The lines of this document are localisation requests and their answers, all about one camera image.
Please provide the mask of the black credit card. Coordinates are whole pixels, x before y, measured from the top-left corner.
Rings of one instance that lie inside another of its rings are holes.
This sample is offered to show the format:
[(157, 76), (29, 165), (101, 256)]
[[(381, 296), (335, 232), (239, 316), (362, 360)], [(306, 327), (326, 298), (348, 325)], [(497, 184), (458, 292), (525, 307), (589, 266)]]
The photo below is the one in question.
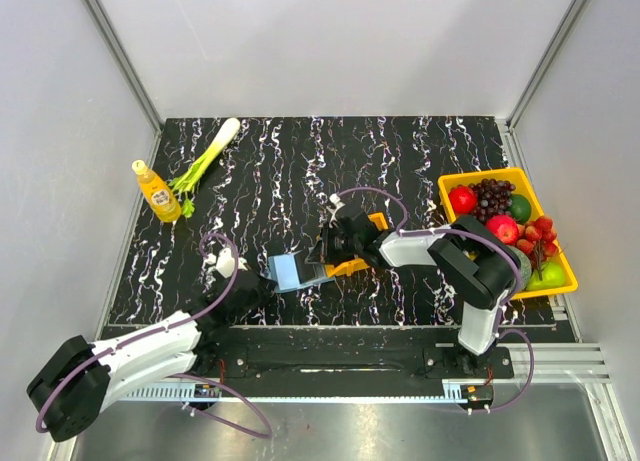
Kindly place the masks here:
[(328, 279), (326, 267), (323, 264), (302, 262), (297, 270), (302, 285), (323, 283)]

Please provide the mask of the small orange card bin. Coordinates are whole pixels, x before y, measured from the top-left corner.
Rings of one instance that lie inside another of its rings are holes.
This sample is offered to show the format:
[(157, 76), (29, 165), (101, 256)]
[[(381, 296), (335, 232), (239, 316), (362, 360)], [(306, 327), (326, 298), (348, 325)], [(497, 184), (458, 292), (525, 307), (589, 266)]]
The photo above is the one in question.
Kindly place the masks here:
[[(376, 212), (368, 215), (369, 220), (376, 226), (379, 231), (389, 228), (386, 216), (382, 212)], [(344, 261), (338, 265), (326, 265), (326, 275), (329, 278), (339, 276), (351, 276), (355, 272), (369, 269), (370, 266), (361, 258)]]

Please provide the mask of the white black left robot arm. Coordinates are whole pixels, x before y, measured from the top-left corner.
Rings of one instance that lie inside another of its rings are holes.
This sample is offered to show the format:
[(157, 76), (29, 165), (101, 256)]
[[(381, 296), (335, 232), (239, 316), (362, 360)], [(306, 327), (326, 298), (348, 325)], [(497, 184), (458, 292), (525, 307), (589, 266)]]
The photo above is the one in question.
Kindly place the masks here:
[(175, 375), (222, 371), (222, 339), (266, 305), (274, 289), (273, 281), (252, 270), (218, 275), (206, 293), (156, 324), (100, 341), (67, 339), (26, 389), (37, 432), (66, 441), (139, 388)]

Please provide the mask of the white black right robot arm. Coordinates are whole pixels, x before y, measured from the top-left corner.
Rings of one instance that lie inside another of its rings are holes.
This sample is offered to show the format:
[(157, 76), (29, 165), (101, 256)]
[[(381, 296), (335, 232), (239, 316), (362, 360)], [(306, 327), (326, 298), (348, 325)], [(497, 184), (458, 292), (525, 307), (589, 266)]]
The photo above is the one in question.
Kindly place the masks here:
[(300, 262), (303, 267), (362, 260), (376, 269), (437, 268), (463, 299), (457, 369), (475, 377), (489, 367), (498, 311), (522, 285), (521, 263), (505, 243), (470, 215), (449, 225), (406, 231), (379, 228), (362, 209), (344, 203), (332, 204), (329, 213)]

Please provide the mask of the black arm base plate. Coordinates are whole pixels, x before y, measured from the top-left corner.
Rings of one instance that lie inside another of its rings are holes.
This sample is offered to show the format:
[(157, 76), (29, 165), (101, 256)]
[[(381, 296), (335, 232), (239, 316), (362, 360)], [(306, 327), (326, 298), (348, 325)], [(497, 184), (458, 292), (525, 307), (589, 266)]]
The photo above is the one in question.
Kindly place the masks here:
[(220, 330), (196, 348), (191, 371), (242, 379), (264, 372), (391, 372), (430, 378), (514, 377), (506, 347), (468, 353), (447, 327), (240, 327)]

